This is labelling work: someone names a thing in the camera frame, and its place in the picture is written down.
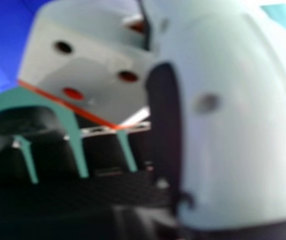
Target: orange edge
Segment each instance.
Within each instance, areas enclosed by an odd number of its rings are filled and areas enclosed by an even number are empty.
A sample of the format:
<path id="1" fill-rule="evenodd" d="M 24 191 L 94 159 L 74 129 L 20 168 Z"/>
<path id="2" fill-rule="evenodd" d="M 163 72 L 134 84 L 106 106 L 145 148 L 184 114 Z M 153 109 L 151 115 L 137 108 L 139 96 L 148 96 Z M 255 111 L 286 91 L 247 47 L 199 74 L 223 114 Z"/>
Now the orange edge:
<path id="1" fill-rule="evenodd" d="M 35 92 L 35 93 L 37 93 L 43 97 L 46 97 L 46 98 L 48 98 L 48 99 L 50 99 L 50 100 L 52 100 L 52 101 L 54 101 L 60 105 L 63 105 L 65 107 L 73 110 L 75 113 L 79 114 L 80 116 L 82 116 L 86 119 L 89 119 L 90 121 L 93 121 L 97 124 L 108 126 L 108 127 L 115 129 L 115 130 L 126 129 L 129 127 L 129 126 L 120 126 L 120 125 L 116 125 L 116 124 L 113 124 L 111 122 L 108 122 L 108 121 L 106 121 L 106 120 L 104 120 L 104 119 L 102 119 L 96 115 L 93 115 L 93 114 L 81 109 L 80 107 L 77 107 L 73 104 L 70 104 L 70 103 L 60 99 L 59 97 L 56 97 L 56 96 L 54 96 L 54 95 L 52 95 L 52 94 L 50 94 L 44 90 L 41 90 L 41 89 L 37 88 L 36 86 L 33 86 L 33 85 L 31 85 L 25 81 L 18 80 L 18 82 L 19 82 L 20 86 L 22 86 L 22 87 L 24 87 L 24 88 L 26 88 L 32 92 Z"/>

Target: white object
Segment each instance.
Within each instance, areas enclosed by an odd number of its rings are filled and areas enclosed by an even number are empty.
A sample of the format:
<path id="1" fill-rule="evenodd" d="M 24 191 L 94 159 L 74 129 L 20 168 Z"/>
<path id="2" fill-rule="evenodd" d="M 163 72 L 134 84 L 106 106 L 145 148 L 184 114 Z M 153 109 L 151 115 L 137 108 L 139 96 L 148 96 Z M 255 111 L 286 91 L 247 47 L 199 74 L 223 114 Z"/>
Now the white object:
<path id="1" fill-rule="evenodd" d="M 29 39 L 21 84 L 102 125 L 121 128 L 141 121 L 149 114 L 144 79 L 152 54 L 143 49 L 144 36 L 128 27 L 139 16 L 135 0 L 45 5 Z M 122 71 L 138 81 L 122 81 Z M 76 98 L 66 95 L 66 88 L 76 91 Z"/>
<path id="2" fill-rule="evenodd" d="M 180 223 L 225 230 L 286 221 L 286 30 L 240 0 L 143 3 L 155 64 L 170 62 L 178 78 L 180 187 L 195 200 L 179 203 Z M 203 114 L 196 105 L 206 94 L 219 105 Z"/>

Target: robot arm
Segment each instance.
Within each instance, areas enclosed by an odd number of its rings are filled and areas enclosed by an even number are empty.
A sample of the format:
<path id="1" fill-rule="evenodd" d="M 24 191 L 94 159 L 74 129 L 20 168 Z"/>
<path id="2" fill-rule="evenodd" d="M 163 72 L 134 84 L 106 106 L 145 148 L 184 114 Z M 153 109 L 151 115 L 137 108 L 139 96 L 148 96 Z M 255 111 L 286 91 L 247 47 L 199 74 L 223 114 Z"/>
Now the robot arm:
<path id="1" fill-rule="evenodd" d="M 96 12 L 106 7 L 97 3 Z M 141 7 L 145 40 L 124 30 L 120 37 L 116 25 L 101 35 L 51 5 L 35 25 L 22 83 L 35 90 L 36 79 L 52 99 L 117 124 L 139 112 L 146 95 L 157 174 L 168 179 L 183 226 L 225 231 L 286 222 L 286 31 L 240 0 L 142 0 Z M 103 12 L 104 30 L 125 17 Z M 37 59 L 56 36 L 82 51 Z M 137 71 L 137 85 L 108 81 L 123 68 Z M 71 103 L 60 83 L 91 94 Z M 123 100 L 126 111 L 119 111 Z"/>

